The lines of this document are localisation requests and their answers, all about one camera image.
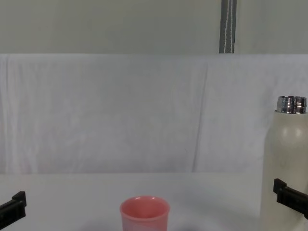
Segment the cup rim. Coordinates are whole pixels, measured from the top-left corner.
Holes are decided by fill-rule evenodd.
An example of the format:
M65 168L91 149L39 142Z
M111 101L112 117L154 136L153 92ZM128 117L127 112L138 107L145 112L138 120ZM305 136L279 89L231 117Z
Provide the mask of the cup rim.
M127 215L126 213L124 213L124 212L123 212L123 206L124 206L124 204L127 203L127 202L129 202L129 201L136 200L138 197L141 197L141 198L152 198L152 199L155 198L155 200L158 200L158 201L162 202L162 203L167 207L167 210L166 210L166 212L163 213L162 215L159 215L159 216L154 217L154 218L136 218L136 217L132 217L132 216ZM161 197L149 196L149 195L131 197L131 198L125 200L125 201L121 204L121 206L120 206L120 212L121 212L122 217L128 218L128 219L130 219L130 220L136 220L136 221L154 221L154 220L158 220L158 219L160 219L160 218L166 216L166 215L169 213L169 211L170 211L170 205L169 205L169 203L168 203L166 200L164 200L164 199L161 198Z

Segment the gray wall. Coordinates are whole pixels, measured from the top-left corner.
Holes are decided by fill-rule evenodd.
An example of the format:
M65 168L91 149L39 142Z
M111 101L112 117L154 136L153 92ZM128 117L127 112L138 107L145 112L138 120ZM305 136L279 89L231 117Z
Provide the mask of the gray wall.
M238 0L236 53L308 53L307 0Z
M0 53L217 53L218 0L0 0Z

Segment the white table surface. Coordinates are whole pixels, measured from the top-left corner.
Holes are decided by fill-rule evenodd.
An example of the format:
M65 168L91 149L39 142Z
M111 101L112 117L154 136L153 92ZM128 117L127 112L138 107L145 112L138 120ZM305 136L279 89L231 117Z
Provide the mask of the white table surface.
M136 195L171 205L169 231L255 231L259 174L0 175L0 203L25 191L26 217L6 231L121 231L119 206Z

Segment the white water bottle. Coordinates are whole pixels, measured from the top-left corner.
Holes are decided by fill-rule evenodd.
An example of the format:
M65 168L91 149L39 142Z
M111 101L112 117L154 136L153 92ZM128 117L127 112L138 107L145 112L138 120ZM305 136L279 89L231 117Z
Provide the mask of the white water bottle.
M308 187L306 105L304 97L281 96L278 99L265 139L260 231L305 230L303 214L307 195L304 193Z

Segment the wrinkled fabric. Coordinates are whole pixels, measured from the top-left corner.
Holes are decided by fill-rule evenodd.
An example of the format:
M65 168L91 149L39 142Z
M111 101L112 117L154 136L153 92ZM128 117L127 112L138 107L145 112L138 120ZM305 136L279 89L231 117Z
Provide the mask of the wrinkled fabric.
M262 170L278 96L308 97L307 55L232 55L208 64L196 171Z
M205 59L10 55L8 173L191 172Z
M307 55L2 55L0 172L248 172Z

